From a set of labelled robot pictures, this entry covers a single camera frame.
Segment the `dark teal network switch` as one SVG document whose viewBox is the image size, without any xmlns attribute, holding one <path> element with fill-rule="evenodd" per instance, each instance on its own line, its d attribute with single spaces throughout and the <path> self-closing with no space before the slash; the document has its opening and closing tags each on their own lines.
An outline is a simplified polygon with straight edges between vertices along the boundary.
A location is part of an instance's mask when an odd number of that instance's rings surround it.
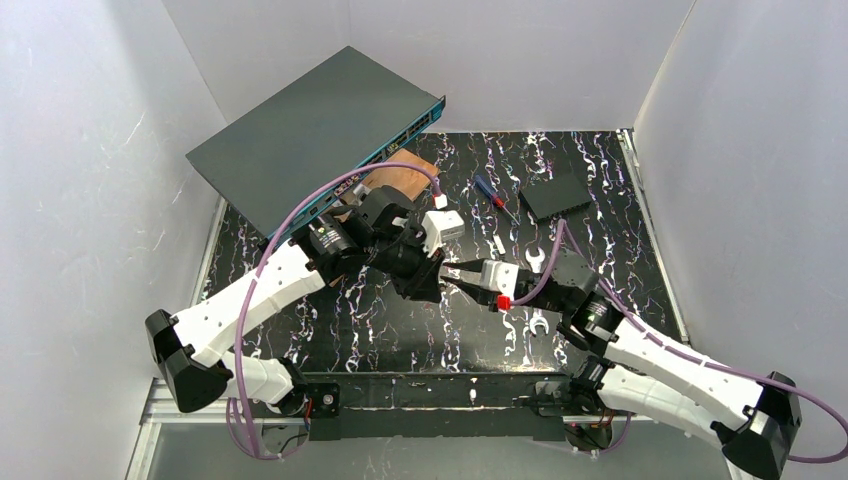
<svg viewBox="0 0 848 480">
<path fill-rule="evenodd" d="M 437 121 L 437 97 L 347 46 L 189 151 L 194 169 L 261 235 L 291 229 Z"/>
</svg>

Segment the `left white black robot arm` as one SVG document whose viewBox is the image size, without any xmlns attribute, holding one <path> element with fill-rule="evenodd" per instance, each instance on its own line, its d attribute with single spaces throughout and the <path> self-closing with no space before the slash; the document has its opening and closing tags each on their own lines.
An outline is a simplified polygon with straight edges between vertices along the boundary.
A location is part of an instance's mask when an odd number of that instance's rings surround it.
<svg viewBox="0 0 848 480">
<path fill-rule="evenodd" d="M 176 314 L 152 312 L 145 320 L 149 345 L 178 410 L 195 412 L 223 397 L 282 406 L 304 395 L 305 380 L 291 361 L 237 354 L 236 335 L 363 267 L 388 275 L 404 299 L 439 302 L 442 247 L 463 234 L 464 221 L 456 211 L 414 214 L 405 194 L 378 187 L 356 206 L 315 217 L 209 299 Z"/>
</svg>

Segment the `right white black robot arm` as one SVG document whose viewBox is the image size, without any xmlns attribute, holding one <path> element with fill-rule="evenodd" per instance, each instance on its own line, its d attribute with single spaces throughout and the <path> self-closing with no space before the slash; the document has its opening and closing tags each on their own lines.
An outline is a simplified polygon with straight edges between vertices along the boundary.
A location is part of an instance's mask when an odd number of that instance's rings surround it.
<svg viewBox="0 0 848 480">
<path fill-rule="evenodd" d="M 697 436 L 755 478 L 781 477 L 802 421 L 788 377 L 735 375 L 641 319 L 628 318 L 602 294 L 600 276 L 574 253 L 552 259 L 548 277 L 492 259 L 454 267 L 477 274 L 451 282 L 481 305 L 506 310 L 534 292 L 528 307 L 559 314 L 558 332 L 593 357 L 572 379 L 571 396 Z"/>
</svg>

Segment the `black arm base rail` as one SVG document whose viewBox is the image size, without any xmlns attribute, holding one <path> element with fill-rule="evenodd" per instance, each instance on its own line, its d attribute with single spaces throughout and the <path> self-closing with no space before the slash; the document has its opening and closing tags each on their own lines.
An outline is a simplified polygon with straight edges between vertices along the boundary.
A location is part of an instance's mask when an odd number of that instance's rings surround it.
<svg viewBox="0 0 848 480">
<path fill-rule="evenodd" d="M 585 409 L 554 373 L 308 373 L 312 439 L 561 440 Z"/>
</svg>

